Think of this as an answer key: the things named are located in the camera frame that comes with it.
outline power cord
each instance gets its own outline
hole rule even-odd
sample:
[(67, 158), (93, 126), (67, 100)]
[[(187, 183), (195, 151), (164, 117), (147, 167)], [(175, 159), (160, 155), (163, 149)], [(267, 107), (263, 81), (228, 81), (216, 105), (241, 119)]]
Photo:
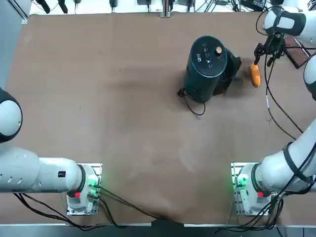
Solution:
[(153, 217), (153, 218), (155, 218), (155, 219), (166, 219), (166, 218), (163, 218), (163, 217), (154, 216), (154, 215), (152, 215), (152, 214), (150, 214), (150, 213), (148, 213), (148, 212), (146, 212), (146, 211), (140, 209), (139, 207), (137, 207), (137, 206), (131, 204), (130, 202), (128, 202), (128, 201), (122, 199), (121, 197), (115, 195), (115, 194), (112, 193), (111, 191), (109, 191), (109, 190), (103, 188), (102, 186), (96, 185), (96, 186), (94, 186), (94, 187), (95, 187), (95, 188), (100, 188), (101, 190), (106, 191), (107, 193), (109, 193), (109, 194), (112, 196), (111, 198), (113, 198), (114, 200), (116, 200), (116, 201), (121, 201), (121, 202), (123, 202), (123, 204), (125, 204), (125, 205), (127, 205), (127, 206), (129, 206), (129, 207), (132, 207), (132, 208), (134, 208), (135, 210), (137, 210), (137, 211), (139, 211), (139, 212), (141, 212), (141, 213), (143, 213), (143, 214), (145, 214), (145, 215), (147, 215), (147, 216)]
[[(81, 231), (91, 231), (91, 230), (94, 230), (96, 228), (101, 228), (101, 227), (104, 227), (106, 225), (95, 225), (95, 226), (85, 226), (85, 225), (78, 225), (76, 223), (74, 223), (72, 220), (70, 220), (69, 218), (67, 218), (65, 215), (63, 215), (62, 213), (60, 213), (59, 211), (57, 211), (56, 209), (52, 208), (51, 206), (47, 205), (46, 203), (42, 202), (42, 201), (39, 201), (37, 199), (35, 199), (34, 197), (31, 197), (27, 194), (13, 194), (15, 195), (28, 209), (30, 209), (31, 211), (33, 211), (34, 213), (38, 214), (38, 215), (41, 215), (41, 216), (44, 216), (44, 217), (47, 217), (47, 218), (50, 218), (50, 219), (56, 219), (56, 220), (60, 220), (60, 221), (65, 221), (67, 222), (68, 224), (70, 224), (71, 226), (74, 226), (78, 229), (80, 229)], [(59, 214), (60, 216), (57, 216), (57, 215), (51, 215), (51, 214), (47, 214), (47, 213), (44, 213), (42, 211), (39, 211), (33, 207), (31, 207), (27, 202), (26, 200), (24, 199), (24, 197), (27, 197), (41, 205), (44, 205), (45, 207), (47, 207), (48, 209), (52, 210), (53, 212)]]
[(210, 0), (207, 7), (205, 8), (204, 12), (208, 12), (208, 10), (210, 9), (211, 5), (214, 3), (215, 0)]
[(198, 12), (205, 4), (207, 4), (207, 0), (205, 0), (204, 3), (195, 12)]
[(109, 218), (110, 218), (110, 221), (112, 222), (112, 224), (113, 224), (115, 227), (120, 228), (120, 229), (126, 228), (127, 226), (119, 226), (119, 225), (115, 222), (115, 220), (114, 220), (114, 218), (113, 218), (113, 216), (112, 216), (112, 213), (110, 212), (109, 206), (108, 206), (108, 204), (104, 201), (104, 199), (101, 198), (101, 197), (99, 197), (99, 200), (104, 204), (104, 206), (105, 206), (105, 208), (106, 208), (106, 210), (107, 210), (107, 213), (108, 213), (108, 215), (109, 215)]
[(216, 0), (216, 3), (214, 4), (214, 7), (213, 7), (213, 9), (211, 10), (211, 12), (213, 12), (213, 11), (214, 11), (214, 9), (215, 9), (215, 7), (216, 7), (216, 5), (217, 5), (218, 1), (219, 1), (219, 0)]
[(199, 114), (199, 113), (193, 111), (193, 110), (191, 109), (191, 107), (189, 106), (189, 104), (188, 104), (188, 102), (187, 102), (187, 99), (186, 99), (186, 97), (190, 97), (190, 96), (187, 95), (187, 94), (185, 94), (185, 93), (184, 93), (185, 91), (186, 91), (185, 88), (182, 88), (182, 89), (178, 90), (177, 95), (178, 95), (180, 98), (184, 98), (184, 101), (186, 102), (186, 105), (187, 105), (188, 109), (191, 111), (191, 113), (194, 114), (195, 116), (202, 116), (202, 115), (204, 115), (205, 109), (206, 109), (205, 103), (203, 103), (204, 109), (203, 109), (203, 112), (202, 112), (202, 113)]
[(280, 40), (280, 43), (276, 49), (276, 53), (273, 55), (272, 59), (273, 59), (273, 63), (272, 63), (272, 66), (271, 66), (271, 70), (270, 70), (270, 73), (269, 73), (269, 78), (267, 79), (267, 57), (268, 55), (266, 54), (265, 56), (265, 67), (264, 67), (264, 72), (265, 72), (265, 82), (266, 82), (266, 99), (267, 99), (267, 108), (268, 108), (268, 112), (271, 116), (271, 119), (274, 121), (274, 123), (278, 126), (278, 128), (283, 131), (286, 135), (288, 135), (289, 137), (291, 137), (293, 140), (296, 140), (296, 138), (294, 136), (292, 136), (291, 134), (289, 134), (287, 131), (285, 131), (278, 123), (277, 121), (275, 120), (275, 118), (273, 117), (272, 113), (271, 113), (271, 110), (270, 110), (270, 106), (269, 106), (269, 99), (268, 99), (268, 92), (269, 94), (271, 95), (271, 98), (273, 99), (273, 101), (275, 102), (275, 104), (280, 108), (280, 110), (290, 119), (290, 121), (294, 124), (294, 126), (301, 132), (303, 133), (302, 129), (294, 122), (294, 120), (288, 115), (288, 113), (281, 107), (281, 105), (276, 101), (276, 99), (274, 98), (270, 88), (269, 88), (269, 82), (270, 82), (270, 78), (271, 78), (271, 74), (272, 74), (272, 70), (274, 68), (274, 65), (275, 65), (275, 61), (276, 61), (276, 55), (278, 54), (280, 48), (281, 48), (281, 45), (282, 45), (282, 39)]
[(279, 234), (281, 237), (283, 237), (283, 235), (281, 234), (281, 231), (278, 229), (278, 227), (276, 227), (276, 230), (277, 230), (278, 234)]

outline black cable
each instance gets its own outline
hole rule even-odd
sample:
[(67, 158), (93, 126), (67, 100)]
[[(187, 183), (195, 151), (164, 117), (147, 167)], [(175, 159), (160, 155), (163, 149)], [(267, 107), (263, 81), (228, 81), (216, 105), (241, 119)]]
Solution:
[[(44, 9), (42, 9), (41, 7), (39, 7), (39, 5), (37, 3), (35, 3), (33, 0), (30, 0), (31, 3), (33, 3), (34, 5), (36, 5), (40, 10), (45, 11)], [(51, 13), (56, 7), (58, 6), (58, 4), (56, 4), (50, 11), (49, 13)]]
[(207, 12), (207, 11), (210, 9), (210, 7), (211, 7), (211, 5), (213, 4), (214, 1), (215, 1), (215, 0), (212, 0), (212, 1), (210, 1), (210, 2), (208, 3), (208, 5), (206, 6), (204, 12)]
[(147, 215), (147, 216), (153, 217), (153, 218), (155, 218), (155, 219), (165, 219), (165, 218), (162, 218), (162, 217), (154, 216), (154, 215), (152, 215), (152, 214), (150, 214), (150, 213), (148, 213), (148, 212), (146, 212), (146, 211), (140, 209), (139, 207), (137, 207), (137, 206), (131, 204), (130, 202), (128, 202), (128, 201), (122, 199), (121, 197), (115, 195), (115, 194), (112, 193), (111, 191), (109, 191), (109, 190), (103, 188), (102, 186), (95, 186), (95, 187), (96, 187), (96, 188), (100, 188), (100, 189), (106, 191), (107, 193), (111, 194), (112, 196), (116, 197), (117, 199), (123, 201), (125, 204), (129, 205), (130, 207), (136, 209), (137, 211), (139, 211), (139, 212), (141, 212), (141, 213), (143, 213), (143, 214), (145, 214), (145, 215)]
[(114, 218), (113, 218), (113, 216), (112, 216), (112, 213), (110, 212), (110, 209), (109, 209), (108, 204), (107, 204), (101, 197), (99, 197), (99, 200), (100, 200), (101, 202), (103, 202), (103, 204), (104, 204), (104, 206), (105, 206), (105, 208), (106, 208), (106, 210), (107, 210), (107, 213), (108, 213), (108, 215), (109, 215), (109, 218), (110, 218), (110, 221), (112, 222), (112, 224), (113, 224), (115, 227), (120, 228), (120, 229), (126, 228), (126, 226), (119, 226), (119, 225), (115, 222), (115, 220), (114, 220)]
[(218, 1), (219, 1), (219, 0), (216, 0), (216, 3), (214, 4), (214, 7), (213, 7), (213, 9), (211, 10), (211, 12), (213, 12), (213, 11), (214, 11), (214, 9), (215, 9), (215, 7), (216, 7), (216, 5), (217, 5)]
[[(56, 220), (60, 220), (60, 221), (65, 221), (65, 222), (67, 222), (68, 224), (70, 224), (70, 225), (72, 225), (72, 226), (74, 226), (74, 227), (76, 227), (76, 228), (78, 228), (78, 229), (80, 229), (80, 230), (82, 230), (82, 231), (91, 231), (91, 230), (94, 230), (94, 229), (96, 229), (96, 228), (100, 228), (100, 227), (106, 226), (106, 225), (96, 225), (96, 226), (82, 226), (82, 225), (78, 225), (78, 224), (74, 223), (73, 221), (71, 221), (69, 218), (67, 218), (67, 217), (65, 217), (64, 215), (62, 215), (60, 212), (58, 212), (58, 211), (55, 210), (54, 208), (52, 208), (52, 207), (50, 207), (49, 205), (47, 205), (46, 203), (41, 202), (41, 201), (39, 201), (39, 200), (37, 200), (37, 199), (31, 197), (31, 196), (28, 196), (28, 195), (26, 195), (26, 194), (13, 194), (13, 195), (15, 195), (15, 196), (22, 202), (22, 204), (24, 204), (28, 209), (30, 209), (30, 210), (33, 211), (34, 213), (36, 213), (36, 214), (38, 214), (38, 215), (41, 215), (41, 216), (44, 216), (44, 217), (47, 217), (47, 218), (50, 218), (50, 219), (56, 219)], [(47, 213), (44, 213), (44, 212), (42, 212), (42, 211), (39, 211), (39, 210), (37, 210), (37, 209), (31, 207), (31, 206), (26, 202), (26, 200), (23, 198), (22, 195), (26, 196), (27, 198), (30, 198), (31, 200), (33, 200), (33, 201), (35, 201), (35, 202), (37, 202), (37, 203), (40, 203), (40, 204), (46, 206), (46, 207), (49, 208), (50, 210), (53, 210), (54, 212), (60, 214), (62, 217), (56, 216), (56, 215), (47, 214)]]
[(204, 105), (203, 112), (200, 113), (200, 114), (198, 114), (197, 112), (193, 111), (193, 110), (191, 109), (191, 107), (189, 106), (186, 97), (187, 97), (187, 96), (188, 96), (189, 98), (191, 98), (191, 97), (190, 97), (188, 94), (185, 94), (184, 92), (185, 92), (185, 88), (181, 88), (180, 90), (178, 90), (177, 95), (178, 95), (180, 98), (184, 98), (184, 101), (186, 102), (186, 105), (187, 105), (188, 109), (191, 111), (191, 113), (194, 114), (195, 116), (202, 116), (202, 115), (204, 115), (205, 109), (206, 109), (205, 103), (203, 103), (203, 105)]
[(207, 3), (207, 0), (205, 0), (204, 3), (195, 12), (199, 11), (206, 3)]
[(186, 95), (184, 95), (183, 98), (184, 98), (184, 101), (185, 101), (186, 104), (187, 104), (188, 109), (192, 112), (192, 114), (197, 115), (197, 116), (202, 116), (202, 115), (204, 115), (205, 109), (206, 109), (205, 103), (203, 103), (203, 105), (204, 105), (203, 112), (200, 113), (200, 114), (198, 114), (197, 112), (193, 111), (193, 110), (191, 109), (191, 107), (189, 106), (189, 104), (188, 104), (188, 102), (187, 102), (187, 99), (186, 99)]
[(25, 11), (20, 7), (20, 5), (16, 2), (16, 0), (13, 0), (14, 3), (18, 6), (18, 8), (23, 12), (23, 14), (26, 16), (26, 19), (29, 18), (29, 16), (25, 13)]
[[(265, 67), (264, 67), (264, 72), (265, 72), (265, 82), (266, 82), (266, 96), (268, 96), (268, 88), (269, 88), (269, 81), (270, 81), (270, 78), (271, 78), (271, 73), (272, 73), (272, 70), (273, 70), (273, 67), (275, 65), (275, 62), (272, 63), (272, 66), (271, 66), (271, 70), (270, 70), (270, 73), (269, 73), (269, 79), (267, 79), (267, 55), (265, 57)], [(270, 114), (270, 117), (271, 119), (273, 120), (273, 122), (277, 125), (277, 127), (282, 131), (284, 132), (286, 135), (288, 135), (289, 137), (291, 137), (293, 140), (296, 140), (296, 138), (294, 136), (292, 136), (291, 134), (289, 134), (287, 131), (285, 131), (280, 125), (279, 123), (275, 120), (275, 118), (273, 117), (272, 113), (271, 113), (271, 110), (270, 110), (270, 107), (269, 107), (269, 102), (268, 102), (268, 98), (267, 98), (267, 107), (268, 107), (268, 112)]]
[(283, 237), (283, 235), (281, 234), (281, 231), (278, 229), (278, 227), (276, 227), (276, 230), (277, 230), (278, 234), (279, 234), (281, 237)]
[[(272, 74), (272, 70), (273, 70), (273, 67), (274, 67), (274, 64), (275, 64), (275, 57), (276, 55), (278, 54), (280, 48), (281, 48), (281, 45), (282, 45), (282, 42), (283, 40), (281, 39), (277, 49), (276, 49), (276, 53), (273, 55), (272, 59), (273, 59), (273, 65), (271, 67), (271, 70), (270, 70), (270, 74), (269, 74), (269, 79), (267, 80), (267, 73), (266, 73), (266, 70), (267, 70), (267, 54), (266, 54), (266, 57), (265, 57), (265, 82), (266, 82), (266, 97), (267, 97), (267, 107), (268, 107), (268, 111), (269, 111), (269, 114), (271, 115), (271, 111), (270, 111), (270, 108), (269, 108), (269, 103), (268, 103), (268, 91), (269, 91), (269, 94), (271, 95), (271, 98), (273, 99), (273, 101), (275, 102), (275, 104), (279, 107), (279, 109), (285, 114), (285, 116), (287, 116), (287, 118), (294, 124), (294, 126), (301, 132), (303, 133), (302, 129), (294, 122), (294, 120), (291, 118), (290, 115), (288, 115), (288, 113), (281, 107), (281, 105), (277, 102), (277, 100), (274, 98), (274, 96), (272, 95), (272, 92), (270, 90), (270, 87), (269, 87), (269, 82), (270, 82), (270, 78), (271, 78), (271, 74)], [(275, 122), (277, 124), (277, 126), (284, 132), (286, 133), (288, 136), (290, 136), (291, 138), (294, 138), (294, 136), (290, 135), (288, 132), (286, 132), (283, 128), (280, 127), (280, 125)]]

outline mounting plate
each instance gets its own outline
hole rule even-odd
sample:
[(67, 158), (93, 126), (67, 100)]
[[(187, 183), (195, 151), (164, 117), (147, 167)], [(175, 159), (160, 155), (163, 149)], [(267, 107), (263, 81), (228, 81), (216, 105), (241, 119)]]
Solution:
[(88, 216), (98, 212), (99, 200), (98, 188), (91, 184), (101, 185), (102, 163), (78, 163), (83, 166), (86, 174), (86, 182), (79, 197), (67, 195), (67, 215)]

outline brown paper mat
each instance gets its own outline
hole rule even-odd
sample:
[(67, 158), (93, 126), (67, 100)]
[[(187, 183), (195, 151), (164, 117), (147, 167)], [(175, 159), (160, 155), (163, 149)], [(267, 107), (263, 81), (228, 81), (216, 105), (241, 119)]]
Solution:
[[(257, 17), (32, 16), (23, 27), (7, 82), (24, 112), (22, 130), (12, 143), (41, 157), (102, 162), (102, 185), (147, 211), (183, 223), (226, 223), (230, 163), (261, 161), (290, 141), (266, 121), (264, 84), (255, 89), (250, 82), (253, 50), (265, 41), (255, 31)], [(242, 57), (243, 65), (227, 94), (213, 97), (205, 115), (196, 118), (176, 92), (190, 47), (202, 35), (217, 37)], [(271, 89), (302, 128), (313, 121), (315, 103), (302, 70), (285, 57), (275, 66)], [(272, 112), (284, 128), (299, 135), (275, 106)], [(60, 196), (40, 198), (63, 210)], [(282, 222), (316, 224), (312, 198), (286, 198)], [(10, 195), (1, 195), (0, 206), (2, 223), (53, 222)], [(121, 204), (111, 202), (110, 209), (121, 223), (152, 220)], [(106, 222), (102, 213), (80, 219)]]

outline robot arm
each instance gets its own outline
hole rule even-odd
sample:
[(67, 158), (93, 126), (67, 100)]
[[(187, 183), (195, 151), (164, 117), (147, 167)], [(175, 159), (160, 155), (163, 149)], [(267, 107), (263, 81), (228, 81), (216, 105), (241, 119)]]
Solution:
[(22, 118), (18, 102), (0, 88), (0, 193), (66, 192), (69, 214), (96, 213), (97, 203), (88, 193), (99, 178), (91, 166), (67, 158), (39, 158), (5, 144), (19, 133)]
[[(264, 21), (267, 34), (281, 33), (298, 37), (300, 40), (316, 44), (316, 11), (301, 12), (297, 7), (287, 5), (273, 7)], [(312, 97), (316, 100), (316, 55), (307, 62), (304, 69), (304, 82)], [(240, 172), (246, 181), (240, 191), (242, 203), (247, 215), (256, 215), (270, 200), (271, 192), (280, 192), (297, 173), (313, 146), (316, 144), (316, 119), (293, 143), (273, 155), (267, 156), (259, 164), (247, 164)], [(314, 184), (316, 175), (316, 155), (300, 170), (286, 191), (299, 192)]]

